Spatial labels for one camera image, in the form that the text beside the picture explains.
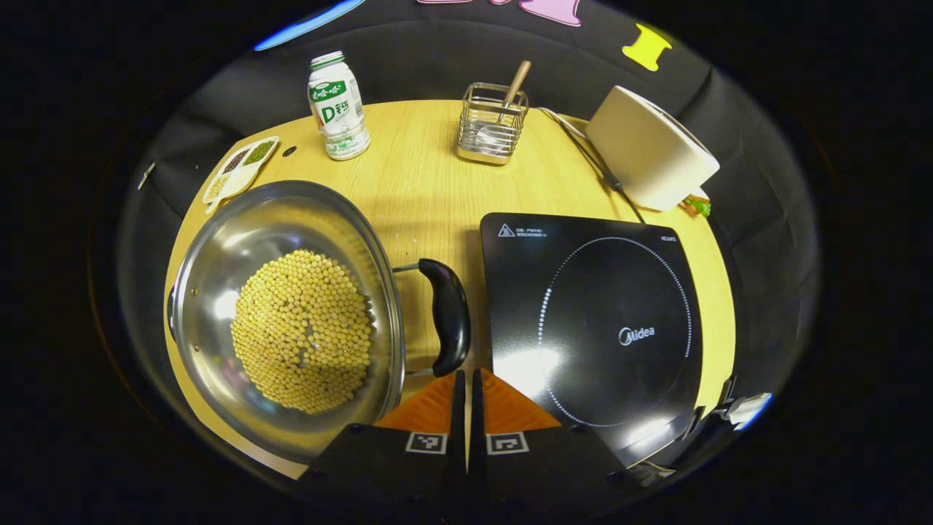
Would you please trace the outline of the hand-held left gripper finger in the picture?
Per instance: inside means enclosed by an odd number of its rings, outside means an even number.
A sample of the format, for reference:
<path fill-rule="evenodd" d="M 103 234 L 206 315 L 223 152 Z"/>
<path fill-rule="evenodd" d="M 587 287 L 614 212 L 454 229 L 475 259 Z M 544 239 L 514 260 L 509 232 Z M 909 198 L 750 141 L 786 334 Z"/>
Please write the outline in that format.
<path fill-rule="evenodd" d="M 471 385 L 471 514 L 607 515 L 649 495 L 592 429 L 562 425 L 486 369 Z"/>
<path fill-rule="evenodd" d="M 299 479 L 333 513 L 454 513 L 467 477 L 466 379 L 434 379 L 374 424 L 353 423 Z"/>

